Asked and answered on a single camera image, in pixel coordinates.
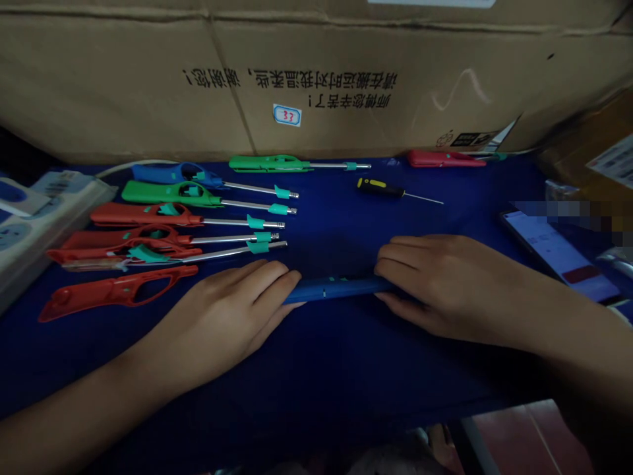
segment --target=power strip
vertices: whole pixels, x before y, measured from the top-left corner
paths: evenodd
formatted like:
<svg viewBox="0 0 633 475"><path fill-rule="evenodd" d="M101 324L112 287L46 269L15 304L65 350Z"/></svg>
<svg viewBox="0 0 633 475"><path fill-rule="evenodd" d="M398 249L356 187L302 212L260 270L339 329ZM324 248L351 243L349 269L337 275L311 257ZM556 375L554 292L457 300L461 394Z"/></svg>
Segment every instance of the power strip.
<svg viewBox="0 0 633 475"><path fill-rule="evenodd" d="M0 315L48 267L48 249L85 228L90 212L112 201L117 188L79 172L48 172L31 189L50 202L29 218L0 223Z"/></svg>

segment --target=cardboard box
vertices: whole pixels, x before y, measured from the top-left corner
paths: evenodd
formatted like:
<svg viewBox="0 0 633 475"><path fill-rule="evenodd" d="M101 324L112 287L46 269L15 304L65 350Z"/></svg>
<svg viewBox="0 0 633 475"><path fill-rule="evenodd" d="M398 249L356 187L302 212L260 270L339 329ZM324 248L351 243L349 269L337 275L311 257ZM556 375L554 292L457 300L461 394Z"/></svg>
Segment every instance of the cardboard box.
<svg viewBox="0 0 633 475"><path fill-rule="evenodd" d="M633 232L633 91L619 94L550 137L539 154L550 177L580 188L592 216Z"/></svg>
<svg viewBox="0 0 633 475"><path fill-rule="evenodd" d="M620 0L86 2L0 7L0 125L68 162L521 150L633 78Z"/></svg>

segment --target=screwdriver handle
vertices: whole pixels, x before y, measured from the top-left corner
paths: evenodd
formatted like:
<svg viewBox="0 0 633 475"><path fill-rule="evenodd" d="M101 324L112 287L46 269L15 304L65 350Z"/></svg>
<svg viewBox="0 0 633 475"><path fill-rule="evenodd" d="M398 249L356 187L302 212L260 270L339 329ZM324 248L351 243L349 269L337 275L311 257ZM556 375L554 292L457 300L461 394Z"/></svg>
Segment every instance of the screwdriver handle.
<svg viewBox="0 0 633 475"><path fill-rule="evenodd" d="M391 196L394 198L402 198L404 196L404 188L391 187L383 181L370 178L359 178L356 187L366 193L374 195Z"/></svg>

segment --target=screwdriver shaft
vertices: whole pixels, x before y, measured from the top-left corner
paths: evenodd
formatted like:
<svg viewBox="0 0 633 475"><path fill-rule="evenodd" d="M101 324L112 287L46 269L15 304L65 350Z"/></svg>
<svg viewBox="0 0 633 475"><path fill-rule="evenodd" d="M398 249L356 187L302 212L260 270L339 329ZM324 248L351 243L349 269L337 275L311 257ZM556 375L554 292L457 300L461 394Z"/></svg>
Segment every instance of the screwdriver shaft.
<svg viewBox="0 0 633 475"><path fill-rule="evenodd" d="M431 198L419 197L417 195L412 195L411 193L404 193L404 194L405 194L405 196L410 196L410 197L413 197L413 198L423 199L423 200L426 200L426 201L432 201L432 202L438 203L440 205L444 204L444 201L437 201L437 200L432 200Z"/></svg>

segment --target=label sticker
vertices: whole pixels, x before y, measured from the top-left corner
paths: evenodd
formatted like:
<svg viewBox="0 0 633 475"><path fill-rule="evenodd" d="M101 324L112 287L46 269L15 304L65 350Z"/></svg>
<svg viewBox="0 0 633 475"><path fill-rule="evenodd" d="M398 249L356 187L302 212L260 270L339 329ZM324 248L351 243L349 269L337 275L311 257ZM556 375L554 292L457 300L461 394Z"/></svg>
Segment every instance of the label sticker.
<svg viewBox="0 0 633 475"><path fill-rule="evenodd" d="M490 8L497 0L367 0L368 3L390 5L422 5L426 7Z"/></svg>
<svg viewBox="0 0 633 475"><path fill-rule="evenodd" d="M594 158L587 167L633 189L633 134Z"/></svg>
<svg viewBox="0 0 633 475"><path fill-rule="evenodd" d="M272 115L278 123L294 125L295 127L301 126L301 109L273 104Z"/></svg>
<svg viewBox="0 0 633 475"><path fill-rule="evenodd" d="M461 133L450 146L484 145L492 140L497 132L469 132Z"/></svg>

